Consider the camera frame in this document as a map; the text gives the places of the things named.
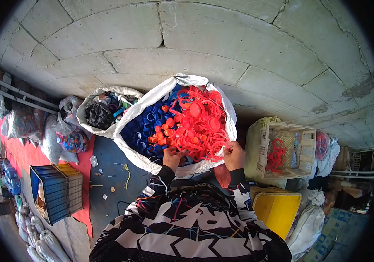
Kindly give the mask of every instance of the concrete wall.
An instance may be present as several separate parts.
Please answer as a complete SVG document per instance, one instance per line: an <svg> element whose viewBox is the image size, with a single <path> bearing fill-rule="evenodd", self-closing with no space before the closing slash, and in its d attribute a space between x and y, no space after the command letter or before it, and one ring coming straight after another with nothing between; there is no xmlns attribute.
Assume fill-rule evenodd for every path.
<svg viewBox="0 0 374 262"><path fill-rule="evenodd" d="M57 96L205 76L239 115L374 146L374 59L339 0L25 0L0 64Z"/></svg>

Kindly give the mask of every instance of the red carpet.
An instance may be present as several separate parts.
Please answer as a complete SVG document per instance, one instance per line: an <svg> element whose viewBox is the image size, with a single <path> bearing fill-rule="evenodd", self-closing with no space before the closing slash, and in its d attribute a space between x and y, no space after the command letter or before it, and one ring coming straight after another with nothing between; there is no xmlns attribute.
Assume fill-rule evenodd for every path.
<svg viewBox="0 0 374 262"><path fill-rule="evenodd" d="M85 152L78 153L79 165L69 163L73 168L83 174L82 181L82 210L76 212L72 216L87 227L88 235L92 237L92 225L89 218L89 176L91 171L91 162L89 161L94 149L95 135L92 136L88 143L88 149ZM48 158L43 155L40 148L34 148L32 144L23 146L16 138L7 139L1 135L1 143L6 147L6 157L11 162L11 165L17 170L17 173L22 177L21 168L30 173L30 165L50 165Z"/></svg>

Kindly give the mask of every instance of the black plastic bag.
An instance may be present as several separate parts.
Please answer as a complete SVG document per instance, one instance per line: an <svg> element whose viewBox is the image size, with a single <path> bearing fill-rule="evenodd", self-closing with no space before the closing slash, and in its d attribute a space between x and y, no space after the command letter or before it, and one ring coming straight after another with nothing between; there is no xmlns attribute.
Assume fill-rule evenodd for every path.
<svg viewBox="0 0 374 262"><path fill-rule="evenodd" d="M106 130L113 122L108 107L102 102L92 102L85 107L87 123L95 128Z"/></svg>

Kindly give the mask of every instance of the person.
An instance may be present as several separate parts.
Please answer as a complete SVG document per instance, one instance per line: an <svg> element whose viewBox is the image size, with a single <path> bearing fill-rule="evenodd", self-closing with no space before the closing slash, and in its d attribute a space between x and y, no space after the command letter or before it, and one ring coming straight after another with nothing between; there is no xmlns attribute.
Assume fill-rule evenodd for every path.
<svg viewBox="0 0 374 262"><path fill-rule="evenodd" d="M158 175L104 229L90 262L290 261L287 244L252 209L245 152L237 142L228 144L224 160L231 174L230 197L202 181L171 188L185 152L167 149Z"/></svg>

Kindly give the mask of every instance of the sleeve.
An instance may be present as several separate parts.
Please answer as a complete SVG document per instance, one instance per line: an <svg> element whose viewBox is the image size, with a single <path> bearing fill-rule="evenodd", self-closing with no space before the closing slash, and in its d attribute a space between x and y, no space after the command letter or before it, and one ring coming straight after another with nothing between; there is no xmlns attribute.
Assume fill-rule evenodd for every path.
<svg viewBox="0 0 374 262"><path fill-rule="evenodd" d="M167 197L171 182L175 178L174 171L163 165L158 175L150 178L149 185L125 210L125 215L144 217L152 212L162 197Z"/></svg>
<svg viewBox="0 0 374 262"><path fill-rule="evenodd" d="M249 197L249 184L246 182L243 169L232 170L231 182L228 189L231 200L238 211L238 216L243 222L252 222L257 220L254 210L252 209L252 200Z"/></svg>

